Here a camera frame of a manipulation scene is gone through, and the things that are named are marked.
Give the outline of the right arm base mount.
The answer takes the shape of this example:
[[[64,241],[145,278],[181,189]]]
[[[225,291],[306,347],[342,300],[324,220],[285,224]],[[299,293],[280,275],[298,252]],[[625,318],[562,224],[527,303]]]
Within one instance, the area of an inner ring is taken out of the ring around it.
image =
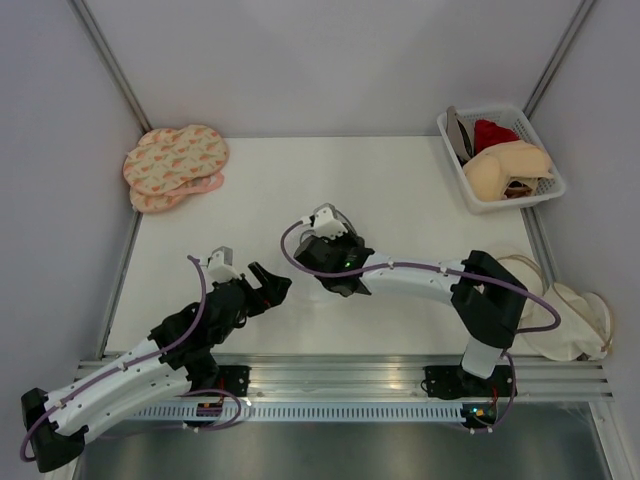
[[[509,398],[515,386],[509,366],[494,368],[488,379],[465,372],[457,365],[432,365],[423,368],[421,388],[429,398],[457,400],[467,398]]]

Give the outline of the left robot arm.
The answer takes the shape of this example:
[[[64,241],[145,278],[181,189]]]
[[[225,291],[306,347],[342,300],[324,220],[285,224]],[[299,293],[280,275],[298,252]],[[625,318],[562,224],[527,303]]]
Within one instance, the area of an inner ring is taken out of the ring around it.
[[[242,274],[208,283],[198,268],[199,300],[166,317],[131,350],[66,387],[23,394],[21,460],[42,473],[54,471],[148,406],[187,394],[215,394],[219,367],[213,347],[247,319],[281,305],[292,285],[257,262],[249,269],[258,287]]]

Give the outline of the white mesh laundry bag blue zipper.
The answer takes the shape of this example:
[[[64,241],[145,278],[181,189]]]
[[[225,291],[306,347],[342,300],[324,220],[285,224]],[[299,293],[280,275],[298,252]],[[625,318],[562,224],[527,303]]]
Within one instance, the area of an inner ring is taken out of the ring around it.
[[[305,299],[315,306],[333,305],[344,300],[341,295],[324,289],[320,284],[309,287]]]

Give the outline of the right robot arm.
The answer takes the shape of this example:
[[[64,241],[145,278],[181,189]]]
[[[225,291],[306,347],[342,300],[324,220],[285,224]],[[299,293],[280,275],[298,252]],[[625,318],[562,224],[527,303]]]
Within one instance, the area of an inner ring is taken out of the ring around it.
[[[456,371],[459,388],[478,395],[514,342],[527,287],[485,251],[463,260],[426,264],[384,255],[361,240],[307,237],[293,259],[323,287],[343,297],[396,294],[426,298],[455,310],[469,334]]]

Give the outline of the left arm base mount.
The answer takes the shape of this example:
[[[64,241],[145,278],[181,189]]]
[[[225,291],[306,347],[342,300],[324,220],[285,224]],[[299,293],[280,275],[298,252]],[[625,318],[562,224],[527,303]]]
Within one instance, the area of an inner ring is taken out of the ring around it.
[[[247,365],[220,365],[212,373],[199,375],[191,384],[190,392],[219,389],[236,397],[248,393],[251,368]]]

